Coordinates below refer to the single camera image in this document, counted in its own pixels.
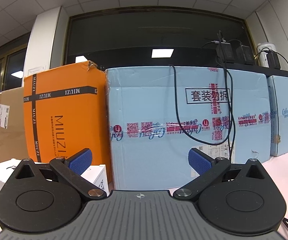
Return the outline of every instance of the cardboard box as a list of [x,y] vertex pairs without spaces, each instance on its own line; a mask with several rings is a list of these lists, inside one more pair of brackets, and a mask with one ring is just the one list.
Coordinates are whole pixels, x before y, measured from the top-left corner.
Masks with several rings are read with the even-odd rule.
[[84,148],[93,165],[111,159],[105,73],[89,62],[70,64],[24,79],[24,125],[29,156],[48,163]]
[[24,88],[0,92],[0,163],[28,157],[24,117]]
[[[20,162],[21,160],[11,159],[0,163],[0,190]],[[81,177],[106,191],[109,195],[105,165],[90,166]]]
[[[228,134],[223,69],[176,67],[179,118],[191,136],[219,143]],[[270,103],[266,76],[229,70],[236,125],[232,161],[270,157]],[[117,190],[181,187],[198,174],[188,164],[192,147],[228,157],[220,146],[198,143],[180,129],[175,114],[174,72],[169,66],[106,70],[112,163]]]
[[271,150],[273,156],[288,153],[288,77],[267,79],[271,105]]

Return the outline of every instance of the blue gripper pad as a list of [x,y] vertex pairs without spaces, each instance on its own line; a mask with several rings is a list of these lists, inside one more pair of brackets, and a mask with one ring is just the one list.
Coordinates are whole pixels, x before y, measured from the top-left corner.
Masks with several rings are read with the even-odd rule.
[[188,163],[199,175],[212,168],[212,161],[214,161],[213,158],[196,148],[188,152]]
[[92,152],[85,148],[65,160],[66,166],[78,175],[82,175],[86,169],[92,164]]

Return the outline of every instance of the brown cardboard box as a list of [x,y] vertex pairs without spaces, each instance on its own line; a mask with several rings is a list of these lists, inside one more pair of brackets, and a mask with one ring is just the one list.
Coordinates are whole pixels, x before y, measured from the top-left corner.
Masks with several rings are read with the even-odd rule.
[[21,160],[28,157],[24,130],[23,92],[23,87],[0,92],[0,163],[11,158]]
[[49,162],[84,148],[92,165],[105,164],[111,181],[106,76],[91,62],[53,68],[24,78],[24,123],[29,157]]

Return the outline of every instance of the orange box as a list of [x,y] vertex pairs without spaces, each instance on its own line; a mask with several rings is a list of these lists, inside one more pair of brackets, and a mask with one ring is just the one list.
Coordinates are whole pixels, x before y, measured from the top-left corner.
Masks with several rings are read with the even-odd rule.
[[24,125],[29,156],[48,163],[89,148],[92,165],[105,164],[111,181],[105,86],[105,73],[91,61],[25,77]]

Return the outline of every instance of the metal screw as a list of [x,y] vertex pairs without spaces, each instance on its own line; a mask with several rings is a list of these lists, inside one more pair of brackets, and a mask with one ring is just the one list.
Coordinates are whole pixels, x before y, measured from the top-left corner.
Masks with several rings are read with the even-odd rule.
[[91,189],[88,191],[88,195],[90,195],[91,197],[100,197],[103,194],[104,194],[104,191],[99,188]]
[[192,192],[187,188],[180,188],[175,193],[180,197],[188,197],[192,194]]

